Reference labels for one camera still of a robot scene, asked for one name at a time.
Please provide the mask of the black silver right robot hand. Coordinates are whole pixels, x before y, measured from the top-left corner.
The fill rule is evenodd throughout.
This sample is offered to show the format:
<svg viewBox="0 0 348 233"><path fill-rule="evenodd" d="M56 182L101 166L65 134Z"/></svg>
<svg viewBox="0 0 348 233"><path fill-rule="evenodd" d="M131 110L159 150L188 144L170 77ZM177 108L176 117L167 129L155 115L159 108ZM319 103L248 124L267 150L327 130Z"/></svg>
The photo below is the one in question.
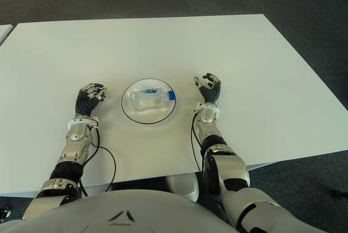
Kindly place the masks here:
<svg viewBox="0 0 348 233"><path fill-rule="evenodd" d="M205 103L212 103L217 106L221 92L220 79L212 73L206 73L202 78L207 81L207 85L204 85L198 77L194 76L195 86L202 95Z"/></svg>

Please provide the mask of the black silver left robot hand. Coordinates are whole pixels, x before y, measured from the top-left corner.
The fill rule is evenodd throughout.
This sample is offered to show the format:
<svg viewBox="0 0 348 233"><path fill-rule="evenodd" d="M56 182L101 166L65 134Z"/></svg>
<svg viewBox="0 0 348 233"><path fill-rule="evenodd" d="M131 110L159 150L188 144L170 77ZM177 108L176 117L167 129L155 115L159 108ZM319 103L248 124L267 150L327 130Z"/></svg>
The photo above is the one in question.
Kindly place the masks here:
<svg viewBox="0 0 348 233"><path fill-rule="evenodd" d="M107 87L99 83L89 83L82 87L77 95L75 103L75 116L90 117L96 106L104 101L107 95Z"/></svg>

